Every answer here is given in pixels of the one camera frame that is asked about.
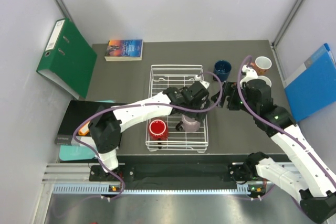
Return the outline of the lilac mug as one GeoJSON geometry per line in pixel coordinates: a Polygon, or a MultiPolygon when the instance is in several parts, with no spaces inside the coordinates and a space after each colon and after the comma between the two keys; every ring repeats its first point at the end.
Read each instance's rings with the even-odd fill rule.
{"type": "Polygon", "coordinates": [[[176,125],[177,131],[185,131],[187,133],[197,132],[201,123],[195,119],[189,118],[186,115],[181,116],[181,121],[176,125]]]}

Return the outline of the dark blue mug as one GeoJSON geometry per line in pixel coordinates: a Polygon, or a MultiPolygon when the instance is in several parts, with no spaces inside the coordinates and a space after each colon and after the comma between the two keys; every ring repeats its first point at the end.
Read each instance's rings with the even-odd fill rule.
{"type": "Polygon", "coordinates": [[[219,60],[214,64],[213,73],[219,78],[221,82],[228,79],[232,66],[226,60],[219,60]]]}

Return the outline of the light blue floral mug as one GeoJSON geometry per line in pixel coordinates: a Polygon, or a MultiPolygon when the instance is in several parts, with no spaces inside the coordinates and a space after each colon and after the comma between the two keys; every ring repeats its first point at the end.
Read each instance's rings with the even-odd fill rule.
{"type": "Polygon", "coordinates": [[[266,76],[258,76],[258,80],[265,81],[266,85],[272,87],[272,81],[266,76]]]}

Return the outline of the pink floral mug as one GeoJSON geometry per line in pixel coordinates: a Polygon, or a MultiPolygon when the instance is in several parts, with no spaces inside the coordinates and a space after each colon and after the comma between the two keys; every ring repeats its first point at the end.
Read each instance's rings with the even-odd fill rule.
{"type": "Polygon", "coordinates": [[[248,62],[247,66],[252,67],[259,76],[263,76],[272,66],[272,61],[265,56],[259,56],[254,61],[248,62]]]}

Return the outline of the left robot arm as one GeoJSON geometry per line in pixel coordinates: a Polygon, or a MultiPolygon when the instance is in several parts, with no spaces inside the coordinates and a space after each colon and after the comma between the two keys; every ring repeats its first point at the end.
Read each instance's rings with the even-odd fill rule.
{"type": "Polygon", "coordinates": [[[169,87],[145,100],[113,106],[113,111],[91,120],[88,129],[102,163],[102,176],[107,180],[117,178],[119,163],[116,149],[121,134],[128,128],[153,118],[174,114],[184,114],[202,121],[210,105],[208,88],[209,82],[202,80],[195,81],[189,87],[169,87]]]}

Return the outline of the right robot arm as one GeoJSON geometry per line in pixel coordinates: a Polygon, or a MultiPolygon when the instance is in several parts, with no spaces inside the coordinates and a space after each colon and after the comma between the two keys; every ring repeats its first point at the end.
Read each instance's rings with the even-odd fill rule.
{"type": "Polygon", "coordinates": [[[259,129],[276,143],[294,164],[296,175],[262,152],[251,153],[243,162],[243,179],[264,178],[288,193],[315,223],[335,215],[335,173],[319,158],[291,114],[274,104],[271,87],[260,79],[242,84],[224,82],[212,96],[220,108],[243,110],[259,129]]]}

